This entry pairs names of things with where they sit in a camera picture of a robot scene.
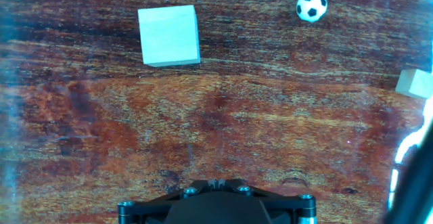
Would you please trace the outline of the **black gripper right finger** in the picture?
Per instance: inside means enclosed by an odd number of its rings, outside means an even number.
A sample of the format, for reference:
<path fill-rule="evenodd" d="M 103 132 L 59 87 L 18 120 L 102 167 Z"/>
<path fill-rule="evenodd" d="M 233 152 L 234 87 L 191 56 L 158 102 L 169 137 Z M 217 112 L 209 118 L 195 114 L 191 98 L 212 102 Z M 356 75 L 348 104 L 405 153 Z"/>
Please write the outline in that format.
<path fill-rule="evenodd" d="M 282 219 L 285 212 L 290 219 L 288 223 L 317 224 L 317 203 L 311 194 L 284 196 L 247 185 L 241 179 L 222 180 L 221 190 L 260 200 L 273 223 L 286 223 Z"/>

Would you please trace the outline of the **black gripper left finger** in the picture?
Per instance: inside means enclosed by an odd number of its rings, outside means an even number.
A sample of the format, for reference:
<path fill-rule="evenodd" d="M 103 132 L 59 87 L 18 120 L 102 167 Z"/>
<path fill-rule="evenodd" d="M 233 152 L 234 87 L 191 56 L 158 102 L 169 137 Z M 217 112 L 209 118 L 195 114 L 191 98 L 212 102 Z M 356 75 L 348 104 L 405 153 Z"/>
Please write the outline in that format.
<path fill-rule="evenodd" d="M 171 194 L 160 196 L 148 202 L 123 200 L 117 205 L 118 223 L 145 223 L 147 216 L 167 214 L 171 207 L 180 200 L 220 189 L 220 180 L 197 180 L 193 181 L 188 187 L 177 190 Z"/>

